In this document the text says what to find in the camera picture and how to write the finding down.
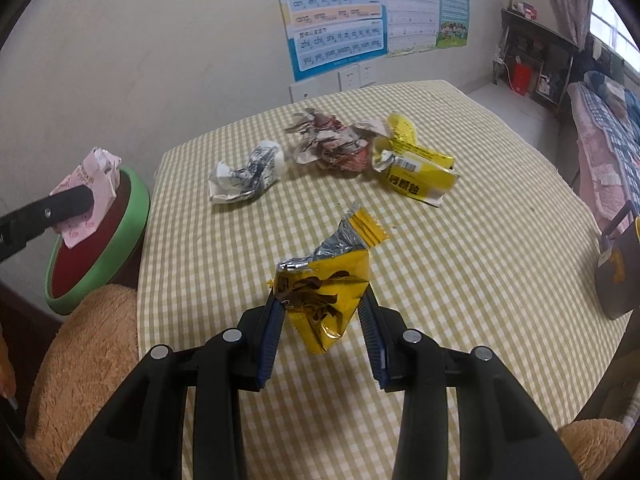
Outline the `small yellow foil wrapper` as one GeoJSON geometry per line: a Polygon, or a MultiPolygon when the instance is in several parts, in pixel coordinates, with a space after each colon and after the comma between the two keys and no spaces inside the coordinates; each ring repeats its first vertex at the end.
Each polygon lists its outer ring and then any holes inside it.
{"type": "Polygon", "coordinates": [[[312,354],[328,352],[347,330],[370,284],[370,250],[388,239],[360,203],[311,254],[277,264],[269,282],[312,354]]]}

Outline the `white paper cup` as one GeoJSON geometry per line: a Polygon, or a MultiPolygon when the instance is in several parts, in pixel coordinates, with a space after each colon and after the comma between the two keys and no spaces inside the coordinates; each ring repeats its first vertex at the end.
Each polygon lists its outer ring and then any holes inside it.
{"type": "Polygon", "coordinates": [[[263,140],[250,153],[243,167],[218,162],[208,177],[212,204],[234,204],[256,200],[281,179],[286,170],[284,151],[278,142],[263,140]]]}

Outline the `yellow medicine box wrapper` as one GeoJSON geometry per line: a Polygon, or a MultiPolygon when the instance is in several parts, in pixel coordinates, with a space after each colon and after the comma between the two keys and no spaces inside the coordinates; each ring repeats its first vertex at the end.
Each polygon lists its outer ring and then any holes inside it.
{"type": "Polygon", "coordinates": [[[424,148],[416,125],[403,114],[389,114],[382,126],[372,141],[372,169],[399,194],[439,207],[459,179],[454,156],[424,148]]]}

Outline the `white red paper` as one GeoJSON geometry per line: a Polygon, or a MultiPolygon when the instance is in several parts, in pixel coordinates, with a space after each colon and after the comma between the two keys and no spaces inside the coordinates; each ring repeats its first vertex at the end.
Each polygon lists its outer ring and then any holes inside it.
{"type": "Polygon", "coordinates": [[[382,119],[345,125],[333,114],[307,107],[292,115],[284,132],[297,136],[296,164],[362,174],[370,166],[374,141],[388,139],[392,130],[382,119]]]}

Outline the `green red trash bin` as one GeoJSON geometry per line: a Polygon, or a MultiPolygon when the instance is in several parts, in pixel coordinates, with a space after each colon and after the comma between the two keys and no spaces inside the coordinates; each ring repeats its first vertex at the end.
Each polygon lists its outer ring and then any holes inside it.
{"type": "Polygon", "coordinates": [[[141,250],[150,192],[133,169],[122,167],[119,173],[116,200],[96,232],[73,248],[56,240],[44,279],[44,298],[56,314],[71,314],[89,292],[123,274],[141,250]]]}

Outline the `dark cup yellow lid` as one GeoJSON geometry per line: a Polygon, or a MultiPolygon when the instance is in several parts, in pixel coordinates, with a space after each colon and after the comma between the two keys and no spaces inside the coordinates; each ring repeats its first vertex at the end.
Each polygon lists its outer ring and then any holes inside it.
{"type": "Polygon", "coordinates": [[[611,320],[639,307],[639,215],[632,200],[600,236],[594,280],[602,312],[611,320]]]}

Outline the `bed with plaid quilt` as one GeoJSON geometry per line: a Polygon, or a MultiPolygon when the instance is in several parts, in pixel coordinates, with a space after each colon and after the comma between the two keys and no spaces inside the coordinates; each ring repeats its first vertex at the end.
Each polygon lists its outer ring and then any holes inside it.
{"type": "Polygon", "coordinates": [[[597,70],[567,91],[577,131],[578,195],[604,229],[627,202],[639,203],[639,99],[597,70]]]}

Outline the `red bucket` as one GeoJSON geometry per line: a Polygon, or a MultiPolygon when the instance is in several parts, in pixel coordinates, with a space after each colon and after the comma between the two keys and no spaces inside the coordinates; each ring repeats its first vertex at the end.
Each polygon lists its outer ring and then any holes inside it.
{"type": "Polygon", "coordinates": [[[512,90],[520,96],[529,92],[529,84],[533,77],[533,69],[525,64],[515,62],[511,70],[510,83],[512,90]]]}

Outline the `dark shelf desk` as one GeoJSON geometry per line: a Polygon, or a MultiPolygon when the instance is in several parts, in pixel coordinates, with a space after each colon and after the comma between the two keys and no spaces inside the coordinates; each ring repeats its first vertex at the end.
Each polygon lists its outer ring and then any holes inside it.
{"type": "Polygon", "coordinates": [[[526,96],[558,114],[570,84],[578,47],[572,40],[518,12],[502,9],[500,18],[501,34],[492,60],[491,82],[504,82],[512,90],[513,64],[525,64],[533,69],[526,96]]]}

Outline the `window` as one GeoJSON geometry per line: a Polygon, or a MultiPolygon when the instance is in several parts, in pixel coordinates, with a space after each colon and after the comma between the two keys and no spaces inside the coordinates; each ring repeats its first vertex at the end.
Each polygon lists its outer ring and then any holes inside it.
{"type": "Polygon", "coordinates": [[[592,0],[590,32],[639,73],[640,52],[623,20],[608,0],[592,0]]]}

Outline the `white wall outlet plate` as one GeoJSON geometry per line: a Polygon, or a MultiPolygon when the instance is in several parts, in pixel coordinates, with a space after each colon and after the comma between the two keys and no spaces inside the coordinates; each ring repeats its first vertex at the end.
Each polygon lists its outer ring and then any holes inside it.
{"type": "Polygon", "coordinates": [[[302,102],[318,96],[335,93],[338,88],[336,77],[326,78],[309,78],[303,81],[294,82],[288,87],[290,90],[290,99],[292,103],[302,102]]]}

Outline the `double wall socket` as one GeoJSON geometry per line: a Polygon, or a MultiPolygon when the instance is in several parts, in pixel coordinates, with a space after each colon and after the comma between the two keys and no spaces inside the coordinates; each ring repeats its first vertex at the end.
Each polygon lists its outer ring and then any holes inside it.
{"type": "Polygon", "coordinates": [[[340,68],[337,71],[341,91],[373,86],[378,82],[378,71],[373,61],[361,62],[340,68]]]}

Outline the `pinyin wall poster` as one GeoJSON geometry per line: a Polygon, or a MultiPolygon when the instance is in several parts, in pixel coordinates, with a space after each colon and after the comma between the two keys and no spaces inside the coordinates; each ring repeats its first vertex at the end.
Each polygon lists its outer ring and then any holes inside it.
{"type": "Polygon", "coordinates": [[[296,82],[388,51],[387,0],[279,0],[296,82]]]}

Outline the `white grid wall poster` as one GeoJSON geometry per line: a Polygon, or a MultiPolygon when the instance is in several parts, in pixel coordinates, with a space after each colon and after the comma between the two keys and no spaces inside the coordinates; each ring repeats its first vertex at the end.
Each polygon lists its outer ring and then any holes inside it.
{"type": "Polygon", "coordinates": [[[438,24],[439,0],[387,0],[388,54],[432,50],[438,24]]]}

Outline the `teal wall poster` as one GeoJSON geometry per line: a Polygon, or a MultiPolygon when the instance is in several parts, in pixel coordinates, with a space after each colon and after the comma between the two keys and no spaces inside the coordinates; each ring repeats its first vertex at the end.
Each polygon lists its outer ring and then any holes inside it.
{"type": "Polygon", "coordinates": [[[436,47],[464,47],[469,37],[470,0],[439,0],[436,47]]]}

